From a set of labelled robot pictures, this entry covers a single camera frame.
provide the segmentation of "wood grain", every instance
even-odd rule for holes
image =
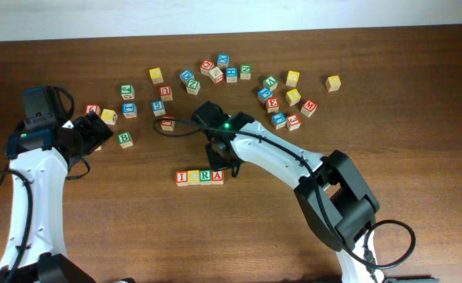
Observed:
[[[252,64],[252,80],[214,86],[201,75],[200,62],[221,52],[233,66]],[[284,82],[288,70],[300,72],[297,89],[318,109],[301,116],[299,130],[274,132],[304,149],[347,153],[381,204],[377,218],[415,229],[416,251],[388,275],[462,282],[462,26],[0,43],[0,169],[6,139],[24,118],[22,90],[63,86],[79,116],[89,103],[120,113],[119,85],[134,84],[138,118],[120,117],[112,127],[128,130],[134,146],[121,149],[112,138],[90,156],[89,175],[65,184],[68,255],[97,281],[338,277],[334,252],[310,232],[292,191],[263,169],[245,164],[239,178],[228,172],[223,186],[175,185],[176,170],[208,166],[205,138],[152,131],[150,102],[159,98],[148,70],[155,67],[174,91],[168,114],[188,119],[212,100],[270,130],[271,114],[256,99],[262,79],[278,77],[280,110],[299,113],[284,101]],[[185,68],[201,81],[198,96],[178,78]],[[327,75],[341,76],[340,90],[325,90]],[[11,191],[11,181],[0,189],[0,258]],[[399,229],[378,231],[380,262],[399,256],[407,243]]]

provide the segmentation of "white robotic arm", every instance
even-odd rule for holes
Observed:
[[[67,256],[64,243],[62,196],[68,166],[64,157],[55,149],[34,149],[21,153],[9,163],[11,170],[19,171],[31,183],[33,212],[28,249],[19,268],[37,263],[44,253]],[[27,192],[19,177],[13,175],[13,208],[8,244],[0,268],[10,270],[18,256],[28,213]]]
[[[277,137],[265,129],[258,121],[247,123],[245,126],[240,128],[240,131],[258,134],[264,138],[268,138],[270,141],[284,146],[286,149],[289,149],[294,153],[298,153],[303,159],[305,159],[314,171],[323,164],[321,161],[321,158],[323,157],[322,154],[308,152],[285,141],[284,139]],[[306,170],[306,168],[301,166],[299,161],[297,161],[293,156],[289,155],[285,151],[279,150],[276,146],[273,146],[270,143],[261,142],[257,138],[240,134],[238,134],[230,143],[234,152],[242,161],[250,162],[266,169],[269,173],[273,174],[293,189],[299,186],[299,179],[301,177],[310,176],[310,173]],[[328,187],[329,184],[327,183],[322,189],[326,190]],[[375,254],[372,238],[373,234],[369,238],[368,249]],[[353,252],[359,257],[364,258],[365,250],[363,247],[364,235],[360,236],[360,238],[356,241]],[[375,283],[375,280],[370,277],[370,274],[365,269],[365,266],[355,261],[355,259],[348,255],[347,252],[342,250],[336,252],[336,255],[338,257],[339,264],[341,264],[343,283]],[[381,270],[376,270],[375,276],[378,282],[383,282],[384,275]]]
[[[66,112],[60,94],[71,102]],[[23,92],[27,119],[8,139],[9,168],[0,171],[0,185],[13,175],[13,207],[8,244],[0,263],[0,283],[95,283],[67,259],[62,196],[70,168],[112,136],[94,112],[69,119],[74,100],[64,89],[41,86]],[[122,283],[134,283],[131,278]]]
[[[207,155],[213,170],[231,168],[236,177],[241,163],[250,162],[294,189],[312,231],[336,251],[343,283],[383,282],[381,270],[366,266],[377,265],[369,229],[376,223],[374,215],[380,206],[348,156],[338,151],[330,156],[306,151],[270,133],[252,117],[243,113],[231,117],[209,101],[195,111],[192,119],[210,142]],[[329,199],[325,190],[338,183],[341,189]],[[321,192],[325,215],[318,205],[316,189]],[[325,217],[337,236],[328,228]],[[369,264],[359,263],[342,248],[342,242],[354,256]]]

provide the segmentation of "black cable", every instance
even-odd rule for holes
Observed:
[[[81,160],[84,163],[84,165],[86,166],[88,171],[86,173],[84,173],[84,174],[81,174],[81,175],[67,176],[67,177],[65,177],[65,180],[68,180],[68,181],[79,180],[80,178],[82,178],[82,177],[86,176],[88,173],[90,173],[91,165],[90,165],[90,162],[88,161],[88,159],[86,157],[84,157],[83,155],[81,155],[81,158],[79,160]]]
[[[16,271],[18,270],[18,266],[20,265],[20,262],[22,258],[24,257],[25,250],[27,249],[27,242],[28,242],[28,235],[30,233],[30,228],[31,228],[31,223],[32,223],[32,210],[33,210],[33,199],[32,199],[32,190],[30,186],[30,181],[23,176],[19,171],[12,170],[12,169],[4,169],[0,171],[0,176],[2,180],[4,180],[3,177],[5,177],[7,174],[15,175],[18,178],[21,179],[21,181],[24,184],[25,189],[27,189],[27,220],[25,220],[25,230],[24,230],[24,235],[21,238],[21,245],[20,248],[18,249],[18,255],[16,256],[16,259],[14,260],[13,266],[11,267],[11,270],[8,273],[8,276],[5,278],[4,282],[9,283],[11,279],[13,279]]]
[[[230,133],[230,134],[242,134],[242,135],[245,135],[245,136],[248,136],[248,137],[257,138],[259,141],[267,142],[267,143],[275,146],[276,148],[284,151],[285,153],[289,154],[290,156],[294,157],[297,161],[299,161],[308,170],[308,172],[310,173],[310,178],[312,179],[313,184],[315,184],[315,185],[317,184],[316,178],[315,178],[314,173],[313,173],[313,170],[311,169],[310,165],[306,162],[306,160],[304,158],[302,158],[301,156],[298,156],[297,154],[292,152],[290,149],[287,149],[284,146],[279,145],[274,141],[270,141],[266,137],[262,137],[262,136],[260,136],[258,134],[252,134],[252,133],[248,133],[248,132],[243,132],[243,131],[240,131],[240,130],[223,130],[223,129],[213,128],[213,127],[206,127],[206,126],[203,126],[203,125],[199,125],[198,123],[194,123],[192,121],[186,121],[186,120],[182,120],[182,119],[172,119],[172,118],[155,119],[152,122],[154,131],[157,134],[161,134],[161,135],[163,135],[165,137],[171,137],[171,138],[180,138],[181,135],[166,134],[166,133],[163,133],[163,132],[159,131],[157,129],[157,127],[156,127],[156,124],[157,124],[157,122],[163,121],[163,120],[173,120],[173,121],[175,121],[177,123],[182,123],[182,124],[185,124],[185,125],[188,125],[188,126],[197,127],[200,130],[211,130],[211,131],[217,131],[217,132],[222,132],[222,133]],[[416,247],[416,235],[414,234],[413,229],[409,225],[407,225],[407,224],[405,224],[403,222],[400,222],[398,220],[383,220],[383,221],[377,222],[376,224],[374,224],[373,226],[371,226],[369,228],[369,230],[368,230],[368,232],[367,232],[367,234],[365,235],[365,238],[364,238],[364,248],[367,248],[367,244],[369,243],[369,237],[370,237],[372,231],[374,231],[376,228],[378,228],[379,226],[382,226],[384,224],[395,224],[395,225],[402,226],[402,227],[404,227],[404,228],[406,228],[408,230],[408,232],[409,232],[409,234],[411,236],[411,243],[409,245],[408,250],[399,259],[393,261],[392,263],[388,263],[388,264],[378,265],[378,264],[370,263],[370,262],[360,258],[350,248],[347,247],[347,245],[343,242],[343,240],[339,236],[338,232],[336,231],[336,228],[334,228],[334,226],[331,224],[330,219],[328,218],[327,212],[325,210],[324,204],[322,203],[322,197],[321,197],[321,192],[320,192],[319,188],[316,187],[314,191],[315,191],[315,195],[317,196],[318,207],[320,208],[320,212],[322,214],[322,217],[324,218],[325,225],[328,227],[329,232],[336,239],[336,241],[338,242],[338,245],[346,253],[348,253],[348,255],[350,255],[353,259],[355,259],[359,263],[363,264],[364,266],[366,266],[366,267],[368,267],[369,269],[372,269],[372,270],[386,270],[386,269],[394,268],[394,267],[398,266],[399,264],[403,263],[413,253],[414,248]]]

